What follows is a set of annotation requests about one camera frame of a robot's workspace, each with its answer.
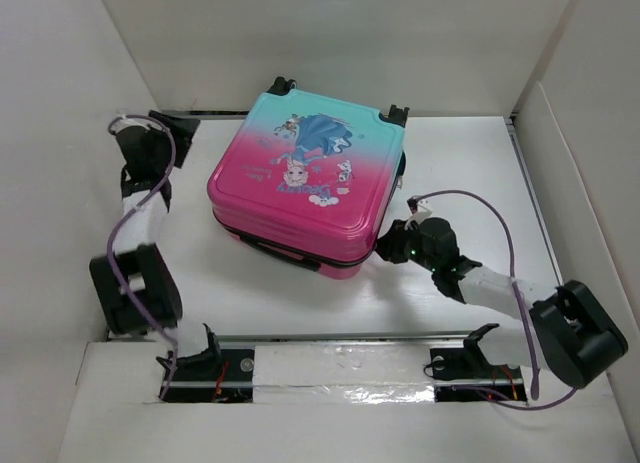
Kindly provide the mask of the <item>pink and teal suitcase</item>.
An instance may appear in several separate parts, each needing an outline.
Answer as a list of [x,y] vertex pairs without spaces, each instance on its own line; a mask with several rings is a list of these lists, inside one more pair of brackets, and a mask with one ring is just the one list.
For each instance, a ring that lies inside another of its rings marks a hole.
[[373,253],[405,168],[409,110],[386,112],[275,78],[207,183],[240,242],[323,276],[355,276]]

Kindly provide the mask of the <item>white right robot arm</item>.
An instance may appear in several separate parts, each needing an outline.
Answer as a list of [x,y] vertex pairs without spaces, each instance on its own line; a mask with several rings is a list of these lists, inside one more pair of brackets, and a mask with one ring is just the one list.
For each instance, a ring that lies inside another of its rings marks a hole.
[[498,273],[463,255],[450,224],[437,217],[396,220],[378,239],[378,255],[393,264],[428,270],[436,289],[461,304],[521,321],[520,330],[487,323],[464,347],[474,365],[526,363],[583,389],[629,350],[628,342],[592,291],[570,280],[549,287]]

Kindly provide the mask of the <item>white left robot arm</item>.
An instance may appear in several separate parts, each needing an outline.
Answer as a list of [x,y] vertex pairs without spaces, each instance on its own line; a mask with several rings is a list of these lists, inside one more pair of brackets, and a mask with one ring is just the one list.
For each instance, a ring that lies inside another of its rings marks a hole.
[[171,331],[183,316],[177,285],[157,239],[172,201],[170,175],[184,164],[200,121],[151,110],[125,114],[108,124],[124,159],[119,188],[123,215],[111,230],[106,252],[89,272],[108,329],[115,335],[155,332],[170,347],[159,361],[177,366]]

